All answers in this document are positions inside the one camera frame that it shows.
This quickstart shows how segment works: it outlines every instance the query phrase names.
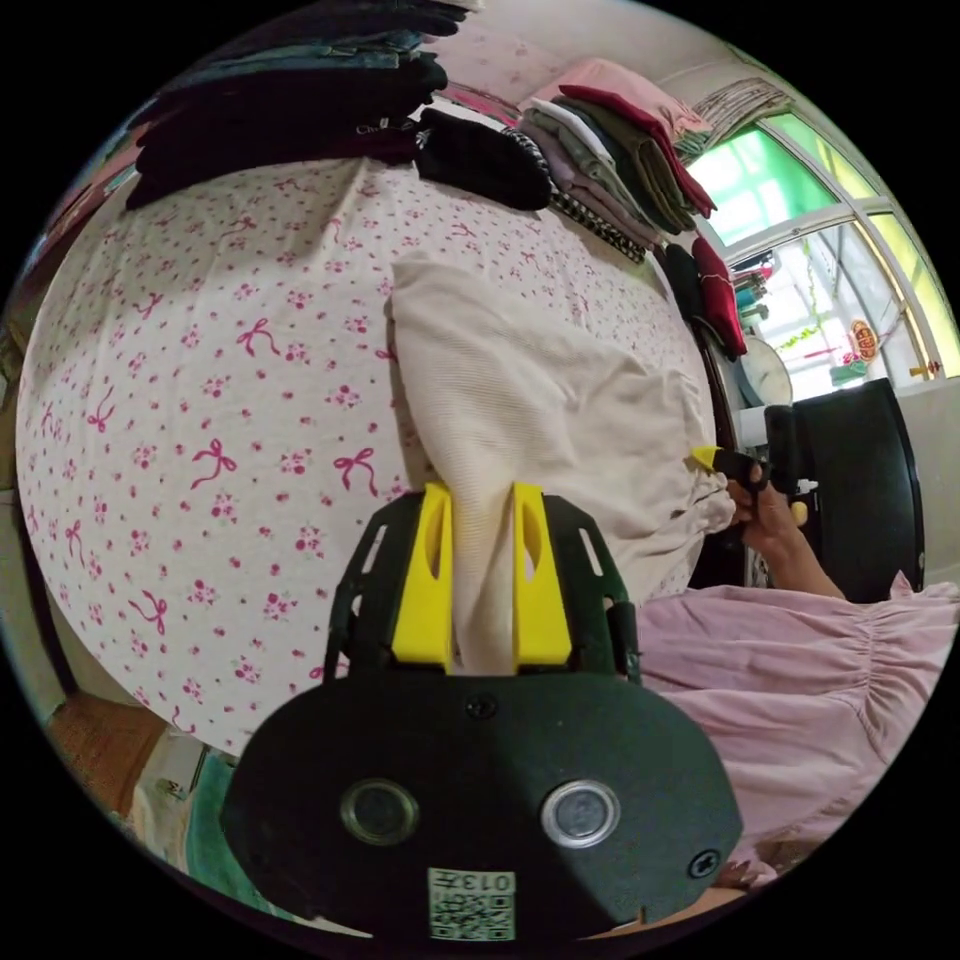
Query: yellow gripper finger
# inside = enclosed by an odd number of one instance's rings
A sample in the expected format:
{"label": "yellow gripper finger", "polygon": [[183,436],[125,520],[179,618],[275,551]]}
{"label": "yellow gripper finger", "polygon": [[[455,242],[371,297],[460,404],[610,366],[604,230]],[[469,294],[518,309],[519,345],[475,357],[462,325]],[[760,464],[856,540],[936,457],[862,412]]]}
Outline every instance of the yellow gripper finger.
{"label": "yellow gripper finger", "polygon": [[401,663],[453,670],[453,501],[428,483],[393,633]]}
{"label": "yellow gripper finger", "polygon": [[531,484],[514,484],[514,669],[561,667],[572,650],[543,492]]}

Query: green cloth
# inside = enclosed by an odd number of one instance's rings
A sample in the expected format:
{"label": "green cloth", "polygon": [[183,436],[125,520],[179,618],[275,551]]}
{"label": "green cloth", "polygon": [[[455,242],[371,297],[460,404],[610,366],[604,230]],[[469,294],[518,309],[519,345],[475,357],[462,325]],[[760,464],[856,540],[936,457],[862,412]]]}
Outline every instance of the green cloth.
{"label": "green cloth", "polygon": [[606,135],[605,144],[615,142],[617,171],[628,184],[628,177],[635,176],[642,192],[652,199],[664,229],[670,233],[696,229],[690,215],[693,208],[680,189],[663,151],[650,134],[599,104],[569,97],[557,97],[555,102],[589,122],[598,136],[602,131]]}
{"label": "green cloth", "polygon": [[220,811],[232,776],[232,767],[221,756],[207,754],[190,801],[187,872],[192,879],[248,907],[294,920],[291,914],[260,896],[227,846],[220,828]]}
{"label": "green cloth", "polygon": [[853,363],[846,363],[842,367],[830,368],[830,382],[835,387],[862,380],[866,375],[867,365],[862,360],[854,360]]}

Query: green window pane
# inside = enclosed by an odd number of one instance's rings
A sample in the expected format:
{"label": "green window pane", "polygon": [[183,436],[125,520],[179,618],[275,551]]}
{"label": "green window pane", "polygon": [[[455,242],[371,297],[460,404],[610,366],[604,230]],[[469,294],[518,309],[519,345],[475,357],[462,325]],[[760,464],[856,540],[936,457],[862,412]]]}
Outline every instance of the green window pane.
{"label": "green window pane", "polygon": [[894,214],[881,213],[870,220],[913,285],[936,342],[943,372],[948,377],[960,376],[960,332],[916,244]]}
{"label": "green window pane", "polygon": [[728,246],[837,203],[805,164],[756,127],[708,150],[690,172],[716,203],[710,225]]}
{"label": "green window pane", "polygon": [[768,118],[767,123],[803,147],[855,200],[877,196],[877,191],[867,183],[853,164],[799,117],[784,113]]}

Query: pink dress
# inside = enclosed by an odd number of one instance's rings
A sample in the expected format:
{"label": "pink dress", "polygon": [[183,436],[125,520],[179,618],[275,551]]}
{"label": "pink dress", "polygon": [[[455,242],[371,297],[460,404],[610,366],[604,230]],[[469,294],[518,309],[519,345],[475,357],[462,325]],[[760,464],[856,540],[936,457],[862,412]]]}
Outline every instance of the pink dress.
{"label": "pink dress", "polygon": [[641,670],[709,735],[744,833],[726,875],[777,874],[761,852],[827,839],[866,798],[916,725],[960,622],[960,588],[882,603],[718,587],[638,613]]}

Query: beige cloth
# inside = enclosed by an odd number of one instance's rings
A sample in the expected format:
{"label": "beige cloth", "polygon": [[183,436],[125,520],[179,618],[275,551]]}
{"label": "beige cloth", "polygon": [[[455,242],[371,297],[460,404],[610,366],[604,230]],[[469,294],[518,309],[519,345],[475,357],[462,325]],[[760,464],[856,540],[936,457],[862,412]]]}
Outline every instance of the beige cloth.
{"label": "beige cloth", "polygon": [[400,375],[454,500],[455,628],[464,671],[512,672],[509,494],[533,483],[591,514],[642,603],[733,503],[688,465],[709,397],[675,370],[559,323],[456,267],[394,264]]}

